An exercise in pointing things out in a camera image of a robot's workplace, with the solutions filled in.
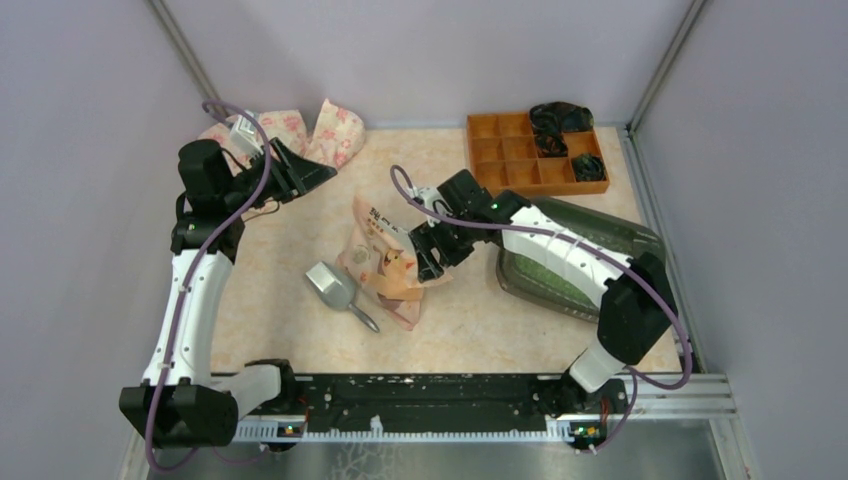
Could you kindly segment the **orange cat litter bag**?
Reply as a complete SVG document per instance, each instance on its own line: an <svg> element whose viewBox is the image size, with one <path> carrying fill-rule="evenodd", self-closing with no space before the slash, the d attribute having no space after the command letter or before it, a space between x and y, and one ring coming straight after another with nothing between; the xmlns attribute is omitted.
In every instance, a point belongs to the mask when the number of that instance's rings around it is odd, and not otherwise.
<svg viewBox="0 0 848 480"><path fill-rule="evenodd" d="M353 198L352 214L353 229L336 265L400 327L413 330L420 320L425 290L453 277L446 273L435 280L419 280L419 262L408 231L360 195Z"/></svg>

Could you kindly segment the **grey metal scoop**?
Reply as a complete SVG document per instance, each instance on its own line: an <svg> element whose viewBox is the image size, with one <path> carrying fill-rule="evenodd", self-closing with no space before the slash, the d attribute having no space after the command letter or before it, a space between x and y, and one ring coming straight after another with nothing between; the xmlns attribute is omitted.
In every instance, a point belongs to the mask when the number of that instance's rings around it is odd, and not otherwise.
<svg viewBox="0 0 848 480"><path fill-rule="evenodd" d="M377 323L356 305L357 283L335 265L319 261L305 273L319 299L335 311L349 311L373 333L381 332Z"/></svg>

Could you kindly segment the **piano-key bag clip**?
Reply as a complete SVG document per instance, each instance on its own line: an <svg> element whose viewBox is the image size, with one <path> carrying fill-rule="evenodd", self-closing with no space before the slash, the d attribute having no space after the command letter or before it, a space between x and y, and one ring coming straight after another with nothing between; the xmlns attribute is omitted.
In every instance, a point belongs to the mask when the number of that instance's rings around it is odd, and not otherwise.
<svg viewBox="0 0 848 480"><path fill-rule="evenodd" d="M398 244L410 244L411 239L409 231L402 225L395 222L391 217L386 216L382 211L375 207L370 210L370 216L374 223L374 229L383 235L388 235L393 238Z"/></svg>

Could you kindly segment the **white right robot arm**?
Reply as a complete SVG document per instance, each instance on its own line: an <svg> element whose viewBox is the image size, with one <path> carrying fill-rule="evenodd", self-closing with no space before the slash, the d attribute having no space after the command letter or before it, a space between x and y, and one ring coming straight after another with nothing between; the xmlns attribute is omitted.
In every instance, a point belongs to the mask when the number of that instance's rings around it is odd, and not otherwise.
<svg viewBox="0 0 848 480"><path fill-rule="evenodd" d="M669 328L682 328L657 256L601 247L513 191L492 196L466 169L436 188L416 187L398 165L390 177L402 198L427 217L409 234L419 281L441 278L485 242L538 263L598 308L595 340L566 370L563 398L572 410L590 411L608 380L639 364Z"/></svg>

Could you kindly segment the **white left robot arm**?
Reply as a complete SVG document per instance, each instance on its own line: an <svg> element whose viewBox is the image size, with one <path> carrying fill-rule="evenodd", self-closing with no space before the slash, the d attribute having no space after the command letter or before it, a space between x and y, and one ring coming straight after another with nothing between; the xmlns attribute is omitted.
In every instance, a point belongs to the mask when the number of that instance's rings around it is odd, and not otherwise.
<svg viewBox="0 0 848 480"><path fill-rule="evenodd" d="M242 213L289 203L333 179L334 167L305 159L273 138L233 173L221 144L192 141L178 153L184 191L171 233L169 299L156 348L119 409L152 449L223 447L240 420L266 405L292 411L300 388L283 359L252 361L220 383L210 371L215 322L245 230Z"/></svg>

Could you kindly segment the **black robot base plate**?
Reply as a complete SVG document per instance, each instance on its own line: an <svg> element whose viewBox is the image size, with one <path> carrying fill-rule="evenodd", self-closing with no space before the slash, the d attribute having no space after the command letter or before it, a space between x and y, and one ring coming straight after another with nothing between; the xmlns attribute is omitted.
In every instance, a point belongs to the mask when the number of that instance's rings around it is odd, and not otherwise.
<svg viewBox="0 0 848 480"><path fill-rule="evenodd" d="M621 379L580 393L547 374L313 374L241 420L238 443L555 443L599 447L628 407Z"/></svg>

